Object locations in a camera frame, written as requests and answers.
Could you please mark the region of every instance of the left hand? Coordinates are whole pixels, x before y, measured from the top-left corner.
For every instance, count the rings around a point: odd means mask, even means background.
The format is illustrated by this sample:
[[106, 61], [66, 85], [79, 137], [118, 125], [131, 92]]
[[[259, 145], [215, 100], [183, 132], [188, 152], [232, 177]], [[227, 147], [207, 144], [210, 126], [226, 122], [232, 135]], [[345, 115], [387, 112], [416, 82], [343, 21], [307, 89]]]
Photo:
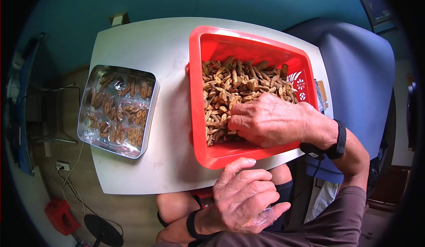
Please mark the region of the left hand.
[[[239, 158], [224, 168], [213, 191], [215, 207], [223, 224], [223, 230], [260, 233], [268, 224], [257, 227], [254, 218], [269, 204], [279, 199], [276, 187], [270, 181], [272, 174], [266, 170], [243, 170], [251, 168], [255, 159]], [[272, 207], [276, 218], [291, 207], [289, 202]]]

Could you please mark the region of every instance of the teal wall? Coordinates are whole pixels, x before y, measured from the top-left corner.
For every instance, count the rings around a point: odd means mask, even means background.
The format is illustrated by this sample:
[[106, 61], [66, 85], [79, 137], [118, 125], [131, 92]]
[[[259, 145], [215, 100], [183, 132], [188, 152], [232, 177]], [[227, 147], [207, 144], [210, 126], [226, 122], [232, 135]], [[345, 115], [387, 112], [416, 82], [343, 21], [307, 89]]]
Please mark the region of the teal wall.
[[370, 29], [359, 0], [40, 0], [18, 42], [45, 32], [58, 74], [90, 62], [98, 32], [108, 17], [127, 11], [131, 22], [161, 17], [218, 17], [284, 30], [315, 17], [330, 17]]

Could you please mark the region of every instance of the black wrist strap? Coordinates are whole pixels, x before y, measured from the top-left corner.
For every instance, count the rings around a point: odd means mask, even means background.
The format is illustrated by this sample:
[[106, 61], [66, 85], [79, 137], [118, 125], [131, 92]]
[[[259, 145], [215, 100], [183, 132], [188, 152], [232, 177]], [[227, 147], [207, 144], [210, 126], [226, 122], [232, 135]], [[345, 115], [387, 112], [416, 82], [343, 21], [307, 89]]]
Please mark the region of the black wrist strap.
[[209, 234], [209, 235], [202, 235], [202, 234], [198, 234], [195, 230], [195, 215], [196, 213], [198, 213], [198, 211], [201, 211], [202, 209], [198, 209], [195, 210], [194, 212], [191, 212], [188, 217], [187, 217], [187, 221], [186, 221], [186, 227], [187, 227], [187, 231], [190, 234], [190, 236], [192, 236], [192, 238], [195, 239], [200, 239], [200, 240], [209, 240], [211, 239], [215, 233], [213, 234]]
[[324, 154], [326, 154], [329, 159], [340, 158], [345, 153], [347, 130], [343, 122], [339, 120], [334, 121], [338, 123], [338, 139], [336, 144], [332, 145], [328, 149], [323, 150], [310, 143], [300, 143], [301, 151], [306, 154], [309, 154], [311, 157], [319, 161], [325, 159]]
[[338, 159], [345, 153], [345, 144], [347, 141], [347, 129], [343, 122], [335, 120], [338, 123], [338, 140], [337, 143], [325, 150], [325, 154], [329, 159]]

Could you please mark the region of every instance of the forearm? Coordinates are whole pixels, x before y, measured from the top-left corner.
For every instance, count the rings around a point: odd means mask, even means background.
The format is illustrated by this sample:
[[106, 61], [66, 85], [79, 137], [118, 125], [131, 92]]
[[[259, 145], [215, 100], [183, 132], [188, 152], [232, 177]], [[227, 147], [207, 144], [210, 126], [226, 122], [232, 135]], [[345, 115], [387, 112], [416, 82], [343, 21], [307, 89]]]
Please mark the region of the forearm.
[[[196, 213], [194, 219], [195, 231], [201, 235], [219, 232], [222, 230], [220, 222], [221, 219], [219, 218], [215, 205], [210, 205]], [[156, 241], [169, 241], [181, 244], [194, 241], [195, 239], [187, 230], [186, 223], [187, 216], [171, 223], [158, 233]]]
[[[316, 112], [312, 117], [306, 142], [312, 143], [320, 149], [328, 149], [336, 144], [338, 138], [338, 124], [325, 115]], [[347, 129], [345, 154], [332, 160], [333, 164], [344, 175], [342, 189], [346, 186], [359, 186], [366, 191], [369, 175], [369, 154], [357, 137]]]

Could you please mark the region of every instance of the metal tray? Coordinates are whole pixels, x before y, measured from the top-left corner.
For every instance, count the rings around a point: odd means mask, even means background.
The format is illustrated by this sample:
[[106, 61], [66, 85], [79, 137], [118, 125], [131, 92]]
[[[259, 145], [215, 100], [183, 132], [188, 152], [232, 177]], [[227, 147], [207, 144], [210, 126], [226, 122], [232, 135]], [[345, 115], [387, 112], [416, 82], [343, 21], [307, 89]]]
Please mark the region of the metal tray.
[[[106, 75], [113, 76], [114, 80], [101, 90], [102, 85], [100, 83]], [[123, 83], [117, 81], [118, 77], [122, 78]], [[130, 78], [130, 80], [133, 79], [135, 84], [138, 83], [139, 88], [137, 89], [137, 85], [134, 85], [137, 91], [135, 91], [133, 96], [130, 96], [130, 92], [125, 93], [125, 95], [119, 95], [119, 91], [123, 92], [125, 87], [128, 85], [128, 78]], [[140, 92], [143, 81], [146, 81], [146, 83], [151, 85], [152, 88], [152, 94], [146, 99], [141, 97]], [[106, 99], [102, 101], [100, 106], [99, 104], [93, 106], [92, 96], [94, 91], [100, 91]], [[153, 73], [119, 66], [97, 65], [93, 67], [84, 89], [82, 103], [79, 110], [77, 126], [78, 138], [80, 138], [83, 142], [96, 146], [100, 149], [104, 149], [130, 159], [139, 158], [147, 149], [153, 111], [158, 97], [158, 92], [159, 82]], [[113, 106], [115, 106], [116, 110], [119, 109], [119, 106], [121, 106], [122, 109], [129, 106], [128, 108], [132, 108], [132, 111], [136, 109], [138, 110], [139, 108], [140, 110], [134, 113], [128, 112], [125, 115], [122, 115], [122, 120], [119, 120], [116, 118], [116, 115], [111, 114], [111, 111], [105, 110], [104, 106], [107, 102], [109, 102], [110, 110]], [[142, 118], [145, 121], [145, 125], [143, 124], [143, 121], [136, 125], [135, 121], [138, 122], [138, 120], [135, 119], [136, 115], [138, 112], [143, 112], [144, 110], [146, 110], [146, 115]], [[107, 127], [105, 128], [106, 132], [102, 132], [103, 134], [101, 137], [101, 132], [97, 123], [100, 124], [103, 121], [106, 122]], [[116, 140], [116, 137], [114, 137], [117, 136], [117, 134], [114, 133], [114, 128], [117, 129], [119, 125], [121, 125], [122, 132], [124, 132], [125, 140], [122, 142]], [[136, 131], [140, 132], [140, 134], [137, 134], [137, 136], [134, 137]], [[142, 138], [141, 145], [137, 144], [139, 136]]]

